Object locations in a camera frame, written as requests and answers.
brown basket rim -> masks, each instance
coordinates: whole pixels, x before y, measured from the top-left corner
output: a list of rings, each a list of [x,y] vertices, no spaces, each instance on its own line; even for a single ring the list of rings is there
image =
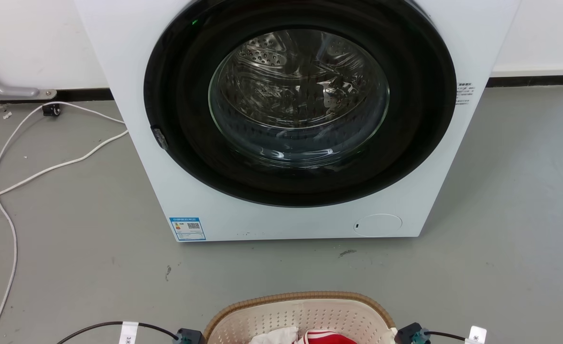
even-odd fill
[[[341,299],[341,300],[353,300],[366,304],[371,307],[374,311],[379,314],[388,328],[396,327],[394,321],[388,312],[369,296],[364,296],[358,294],[357,292],[347,292],[347,291],[301,291],[301,292],[287,292],[286,294],[276,294],[271,296],[264,296],[263,298],[255,298],[246,301],[241,301],[233,303],[232,305],[226,307],[222,311],[212,318],[212,320],[207,324],[203,336],[206,340],[209,340],[211,332],[218,325],[218,323],[225,318],[227,315],[239,311],[241,309],[246,309],[249,307],[254,307],[258,305],[264,305],[267,303],[275,303],[281,301],[292,301],[292,300],[306,300],[306,299]]]

floor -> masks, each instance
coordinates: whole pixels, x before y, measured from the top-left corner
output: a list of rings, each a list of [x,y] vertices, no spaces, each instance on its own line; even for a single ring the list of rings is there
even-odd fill
[[[113,102],[83,105],[119,118]],[[0,149],[33,107],[0,113]],[[123,130],[73,109],[38,116],[0,164],[0,189]],[[1,198],[19,265],[0,344],[56,343],[113,320],[203,330],[230,303],[313,290],[370,296],[399,327],[468,335],[476,324],[489,343],[563,343],[563,86],[485,92],[418,238],[177,244],[128,136]],[[0,213],[0,300],[11,265]],[[169,340],[148,329],[139,338]]]

red and white striped cloth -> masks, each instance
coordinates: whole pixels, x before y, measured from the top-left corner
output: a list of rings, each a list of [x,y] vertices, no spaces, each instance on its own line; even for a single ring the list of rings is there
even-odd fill
[[[293,344],[356,344],[356,342],[335,331],[309,330],[303,338]]]

beige basket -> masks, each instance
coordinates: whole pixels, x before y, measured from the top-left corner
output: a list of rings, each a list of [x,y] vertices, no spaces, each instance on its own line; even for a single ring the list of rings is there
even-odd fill
[[[394,344],[397,329],[379,303],[355,292],[290,292],[220,311],[205,328],[207,344],[247,344],[254,336],[296,326],[337,331],[358,344]]]

white washing machine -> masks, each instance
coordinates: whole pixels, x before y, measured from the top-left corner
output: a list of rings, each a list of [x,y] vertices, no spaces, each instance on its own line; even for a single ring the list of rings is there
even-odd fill
[[[214,241],[419,235],[519,1],[76,4],[173,237]]]

